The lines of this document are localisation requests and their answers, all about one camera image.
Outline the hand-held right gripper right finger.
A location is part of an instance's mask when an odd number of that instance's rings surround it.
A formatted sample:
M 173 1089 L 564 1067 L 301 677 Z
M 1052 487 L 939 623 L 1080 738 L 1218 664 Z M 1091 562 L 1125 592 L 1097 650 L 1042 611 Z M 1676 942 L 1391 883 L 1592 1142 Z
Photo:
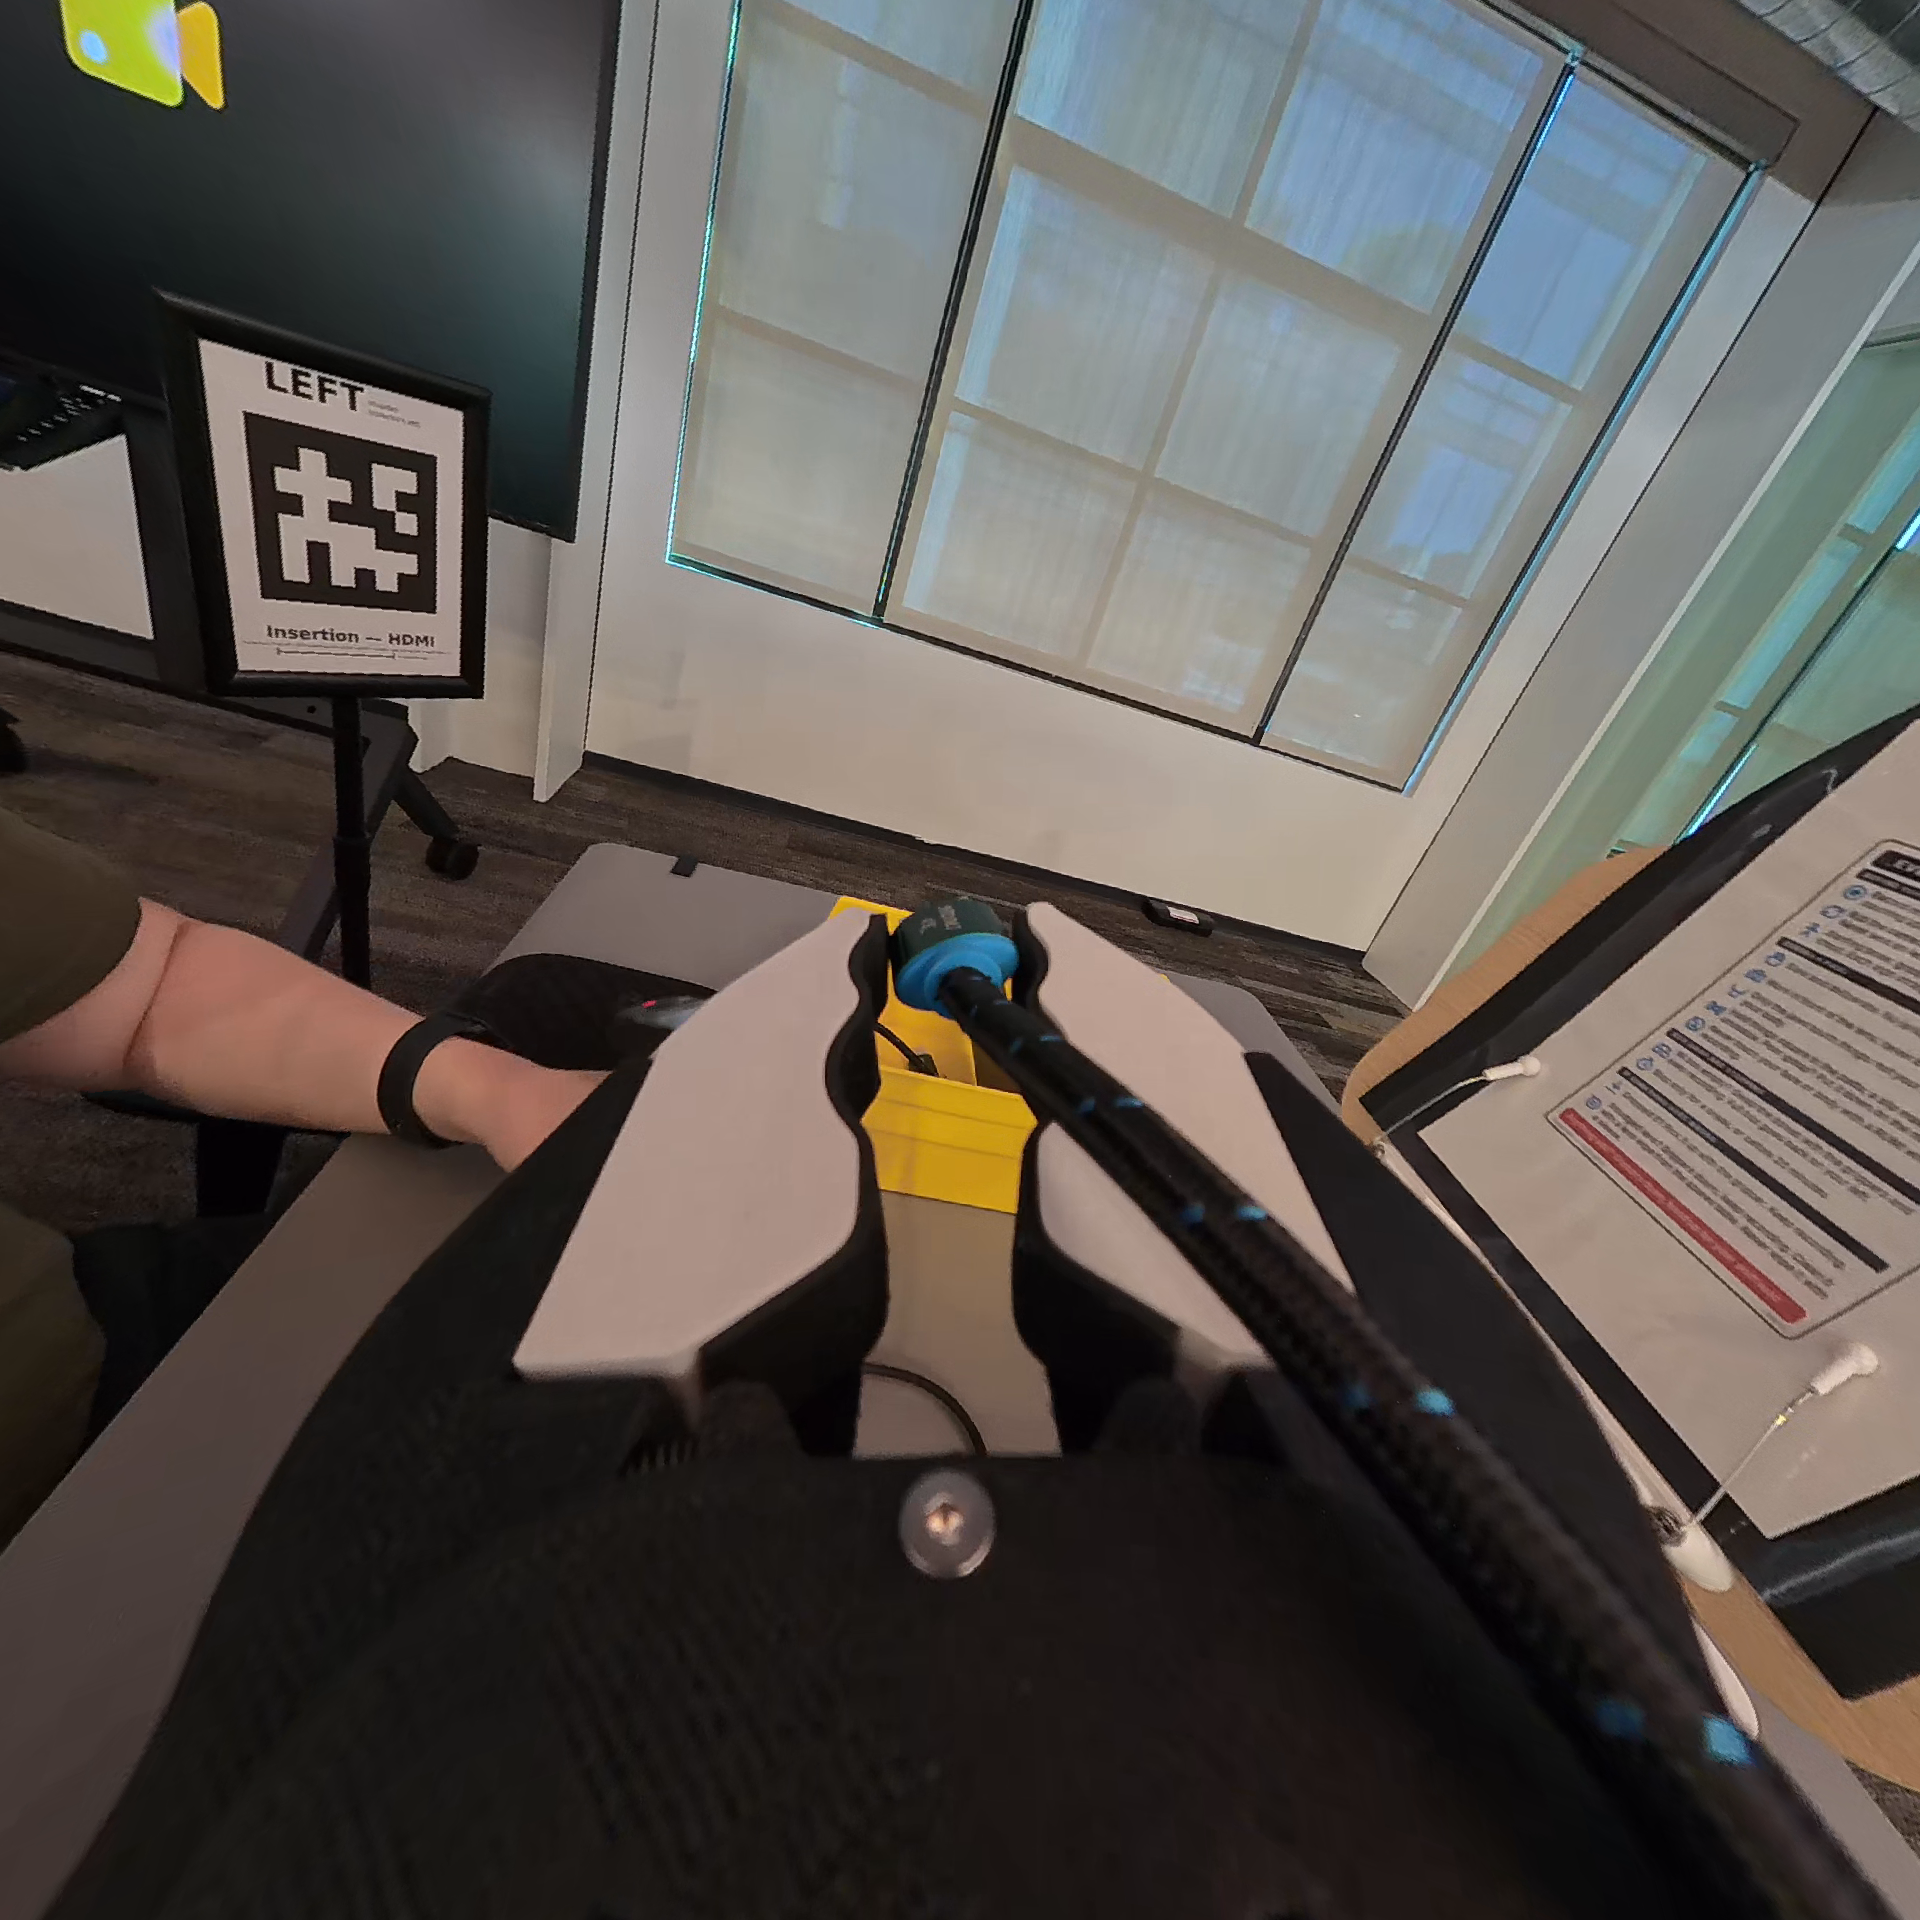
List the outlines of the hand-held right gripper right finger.
M 1325 1096 L 1254 1055 L 1187 993 L 1052 905 L 1024 910 L 1019 1005 L 1139 1094 L 1345 1291 L 1352 1277 L 1254 1067 L 1331 1118 Z M 1173 1381 L 1210 1415 L 1231 1378 L 1270 1370 L 1245 1326 L 1139 1206 L 1053 1123 L 1019 1163 L 1013 1321 L 1048 1382 L 1061 1445 L 1091 1445 L 1135 1381 Z

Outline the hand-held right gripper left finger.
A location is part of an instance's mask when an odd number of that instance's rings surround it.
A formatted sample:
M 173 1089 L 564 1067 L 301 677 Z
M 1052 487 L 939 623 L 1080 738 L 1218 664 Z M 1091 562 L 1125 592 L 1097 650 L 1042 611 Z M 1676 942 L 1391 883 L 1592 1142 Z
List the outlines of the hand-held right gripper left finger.
M 863 1117 L 887 928 L 841 913 L 704 1001 L 651 1053 L 512 1365 L 725 1381 L 806 1402 L 856 1378 L 890 1310 Z

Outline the yellow plastic bin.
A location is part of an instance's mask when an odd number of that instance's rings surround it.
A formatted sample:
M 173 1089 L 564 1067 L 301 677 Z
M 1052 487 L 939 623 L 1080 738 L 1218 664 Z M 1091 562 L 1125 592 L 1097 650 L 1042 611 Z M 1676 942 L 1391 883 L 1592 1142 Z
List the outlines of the yellow plastic bin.
M 883 1192 L 1012 1217 L 1035 1117 L 946 1014 L 890 993 L 876 1021 L 877 1093 L 863 1117 Z

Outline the person's left forearm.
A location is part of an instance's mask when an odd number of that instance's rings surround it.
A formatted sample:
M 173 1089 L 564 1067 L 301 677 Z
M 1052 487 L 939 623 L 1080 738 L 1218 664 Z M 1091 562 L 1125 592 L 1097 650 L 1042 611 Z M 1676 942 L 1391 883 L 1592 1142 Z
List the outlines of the person's left forearm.
M 2 1047 L 8 1085 L 137 1093 L 208 1118 L 386 1136 L 379 1073 L 414 1017 L 250 932 L 140 901 L 121 959 Z

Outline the person's left hand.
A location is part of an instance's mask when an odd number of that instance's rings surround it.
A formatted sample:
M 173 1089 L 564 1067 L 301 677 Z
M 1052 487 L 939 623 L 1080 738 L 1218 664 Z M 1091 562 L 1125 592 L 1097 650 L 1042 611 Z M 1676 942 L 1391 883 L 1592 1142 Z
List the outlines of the person's left hand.
M 543 1069 L 471 1039 L 450 1039 L 419 1067 L 411 1102 L 432 1136 L 471 1145 L 510 1174 L 605 1078 L 601 1071 Z

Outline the black wristband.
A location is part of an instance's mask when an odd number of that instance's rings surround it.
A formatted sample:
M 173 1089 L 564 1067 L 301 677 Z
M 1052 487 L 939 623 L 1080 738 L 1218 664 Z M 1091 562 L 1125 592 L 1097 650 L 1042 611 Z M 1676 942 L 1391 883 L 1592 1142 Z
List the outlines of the black wristband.
M 419 1073 L 444 1044 L 493 1047 L 497 1034 L 486 1021 L 459 1011 L 444 1011 L 414 1021 L 387 1050 L 376 1078 L 377 1117 L 392 1140 L 428 1150 L 448 1150 L 456 1140 L 436 1133 L 418 1106 Z

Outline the laminated instruction sheet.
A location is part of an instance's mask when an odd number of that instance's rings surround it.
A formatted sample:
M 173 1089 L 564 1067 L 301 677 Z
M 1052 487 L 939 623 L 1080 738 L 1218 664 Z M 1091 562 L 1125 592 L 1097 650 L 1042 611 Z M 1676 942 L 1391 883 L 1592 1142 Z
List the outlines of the laminated instruction sheet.
M 1417 1134 L 1765 1540 L 1915 1481 L 1915 789 L 1905 728 Z

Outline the large gridded window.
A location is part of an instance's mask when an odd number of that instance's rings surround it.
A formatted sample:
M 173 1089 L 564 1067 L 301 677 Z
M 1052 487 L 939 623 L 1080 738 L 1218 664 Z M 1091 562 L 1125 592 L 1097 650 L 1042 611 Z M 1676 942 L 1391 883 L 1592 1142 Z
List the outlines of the large gridded window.
M 1764 164 L 1542 5 L 733 5 L 669 560 L 1403 792 Z

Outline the person's olive clothing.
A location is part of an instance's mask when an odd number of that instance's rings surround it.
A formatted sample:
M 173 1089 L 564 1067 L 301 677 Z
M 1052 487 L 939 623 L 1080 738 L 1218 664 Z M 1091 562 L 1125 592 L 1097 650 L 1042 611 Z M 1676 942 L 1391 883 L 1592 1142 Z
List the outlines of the person's olive clothing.
M 2 817 L 2 1042 L 68 1012 L 127 957 L 137 895 L 60 836 Z M 84 1450 L 104 1339 L 70 1236 L 2 1206 L 2 1540 Z

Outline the framed marker sign on stand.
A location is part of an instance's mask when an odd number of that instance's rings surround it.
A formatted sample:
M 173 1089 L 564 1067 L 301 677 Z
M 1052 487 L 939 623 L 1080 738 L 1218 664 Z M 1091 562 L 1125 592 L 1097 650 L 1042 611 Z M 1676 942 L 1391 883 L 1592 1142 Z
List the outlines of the framed marker sign on stand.
M 176 294 L 155 297 L 165 427 L 208 697 L 329 738 L 332 880 L 298 944 L 372 982 L 372 841 L 399 805 L 428 869 L 477 847 L 415 779 L 415 703 L 486 679 L 489 397 Z

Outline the large black wall screen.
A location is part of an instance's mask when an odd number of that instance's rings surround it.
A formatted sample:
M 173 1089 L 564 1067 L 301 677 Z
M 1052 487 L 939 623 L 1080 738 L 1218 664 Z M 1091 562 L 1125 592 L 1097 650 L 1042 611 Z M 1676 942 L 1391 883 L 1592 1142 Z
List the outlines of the large black wall screen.
M 577 524 L 618 5 L 2 6 L 3 358 L 162 397 L 157 294 L 492 398 Z

